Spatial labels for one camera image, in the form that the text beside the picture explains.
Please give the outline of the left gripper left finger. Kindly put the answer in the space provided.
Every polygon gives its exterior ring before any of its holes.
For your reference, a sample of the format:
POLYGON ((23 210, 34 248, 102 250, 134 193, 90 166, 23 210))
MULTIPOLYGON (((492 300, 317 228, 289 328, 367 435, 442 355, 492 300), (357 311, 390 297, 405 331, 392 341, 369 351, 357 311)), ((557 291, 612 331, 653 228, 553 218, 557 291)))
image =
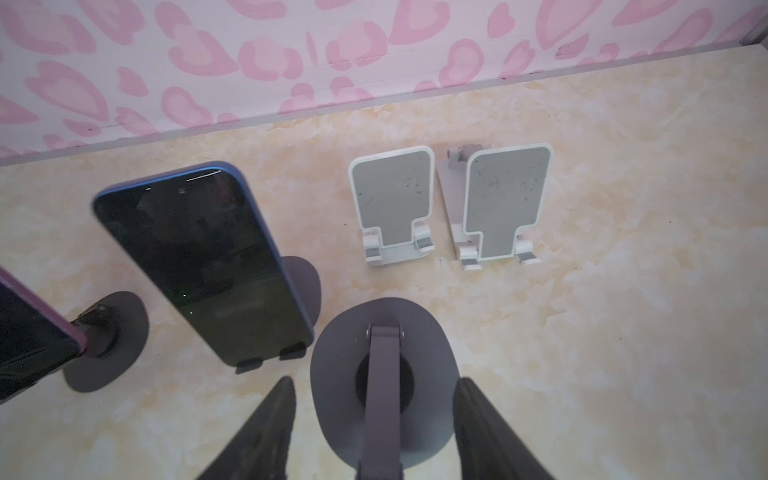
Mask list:
POLYGON ((287 479, 295 414, 294 382, 283 376, 198 479, 287 479))

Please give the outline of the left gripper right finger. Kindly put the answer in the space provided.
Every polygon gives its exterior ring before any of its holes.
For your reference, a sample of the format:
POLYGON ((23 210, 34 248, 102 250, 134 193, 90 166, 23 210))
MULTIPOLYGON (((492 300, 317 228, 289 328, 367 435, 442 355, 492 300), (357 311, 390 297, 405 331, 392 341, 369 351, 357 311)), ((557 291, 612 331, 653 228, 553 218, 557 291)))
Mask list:
POLYGON ((553 479, 470 378, 457 381, 453 418, 464 480, 553 479))

